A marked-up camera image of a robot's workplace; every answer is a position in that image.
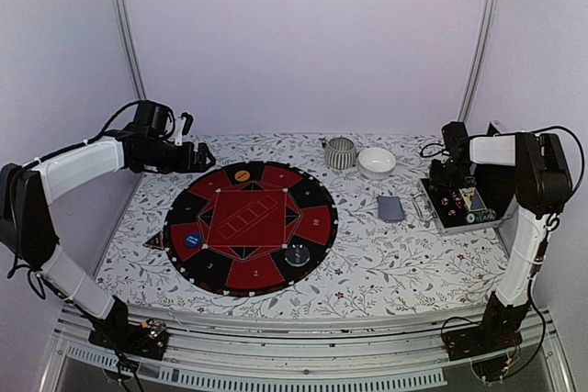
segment round game board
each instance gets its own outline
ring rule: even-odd
[[[298,282],[322,262],[336,232],[333,198],[314,177],[278,162],[239,162],[177,197],[163,240],[192,284],[244,297]]]

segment floral tablecloth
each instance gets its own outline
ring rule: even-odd
[[[254,318],[345,318],[414,314],[481,305],[500,280],[506,256],[493,230],[440,237],[421,222],[411,195],[428,161],[426,136],[344,134],[359,149],[392,151],[397,166],[384,181],[369,181],[357,168],[336,171],[323,159],[321,134],[198,137],[218,166],[247,160],[289,162],[314,175],[331,192],[339,230],[325,260],[306,279],[260,297],[224,297],[191,285],[165,252],[143,244],[164,226],[175,197],[199,174],[146,174],[126,210],[97,282],[131,304],[194,313]],[[399,196],[407,219],[377,217],[378,195]]]

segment white bowl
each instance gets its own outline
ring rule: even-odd
[[[394,155],[380,147],[364,149],[357,156],[357,168],[368,179],[386,179],[394,166]]]

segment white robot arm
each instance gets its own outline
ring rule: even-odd
[[[549,234],[558,227],[559,215],[573,192],[568,164],[555,134],[470,137],[463,123],[457,122],[447,124],[442,132],[449,158],[431,163],[434,186],[451,190],[468,187],[464,183],[472,164],[510,166],[514,167],[519,204],[511,256],[481,324],[443,334],[449,358],[457,360],[520,344],[519,328],[531,306],[532,281],[544,262]]]
[[[74,303],[97,331],[91,342],[161,358],[166,344],[164,325],[154,320],[142,326],[130,324],[126,305],[96,284],[65,253],[48,210],[57,198],[76,187],[124,168],[135,173],[145,167],[159,173],[200,173],[214,165],[206,144],[200,143],[195,151],[193,143],[182,141],[192,123],[189,114],[174,118],[169,107],[150,101],[134,105],[135,117],[123,130],[104,128],[91,140],[24,166],[7,164],[2,168],[0,241],[16,256],[9,277],[25,266],[59,297]],[[17,265],[18,258],[27,264]]]

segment blue token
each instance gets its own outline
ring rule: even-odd
[[[197,248],[202,244],[202,235],[198,233],[188,234],[184,239],[184,244],[188,248]]]

